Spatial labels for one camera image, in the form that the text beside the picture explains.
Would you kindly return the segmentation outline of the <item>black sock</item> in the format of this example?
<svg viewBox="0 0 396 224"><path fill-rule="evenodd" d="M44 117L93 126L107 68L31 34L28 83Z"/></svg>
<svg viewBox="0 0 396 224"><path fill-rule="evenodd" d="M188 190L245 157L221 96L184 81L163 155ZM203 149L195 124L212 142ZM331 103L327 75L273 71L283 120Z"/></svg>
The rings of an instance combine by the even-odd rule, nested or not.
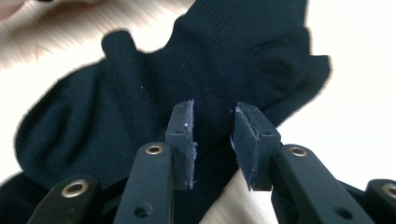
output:
<svg viewBox="0 0 396 224"><path fill-rule="evenodd" d="M313 99L329 60L310 52L307 0L195 0L167 44L139 51L124 30L103 38L104 58L61 79L18 130L17 160L51 188L76 174L109 185L155 141L174 106L192 101L193 138L207 157L233 128L240 102L279 124Z"/></svg>

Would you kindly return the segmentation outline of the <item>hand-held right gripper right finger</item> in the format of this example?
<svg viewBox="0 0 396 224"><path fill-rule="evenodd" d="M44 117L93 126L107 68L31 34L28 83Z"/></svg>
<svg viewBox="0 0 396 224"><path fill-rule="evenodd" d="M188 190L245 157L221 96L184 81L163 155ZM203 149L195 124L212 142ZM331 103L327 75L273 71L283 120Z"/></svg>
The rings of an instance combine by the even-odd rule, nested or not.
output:
<svg viewBox="0 0 396 224"><path fill-rule="evenodd" d="M270 191L279 224L374 224L310 149L284 145L254 105L239 103L232 146L254 191Z"/></svg>

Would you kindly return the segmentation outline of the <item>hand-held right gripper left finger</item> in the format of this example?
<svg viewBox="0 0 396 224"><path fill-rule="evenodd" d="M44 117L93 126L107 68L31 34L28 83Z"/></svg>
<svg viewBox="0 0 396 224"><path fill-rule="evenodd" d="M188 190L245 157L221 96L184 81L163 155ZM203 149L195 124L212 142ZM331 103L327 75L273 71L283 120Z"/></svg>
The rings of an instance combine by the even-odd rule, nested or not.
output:
<svg viewBox="0 0 396 224"><path fill-rule="evenodd" d="M193 186L193 107L175 105L160 140L138 149L113 224L174 223L174 192Z"/></svg>

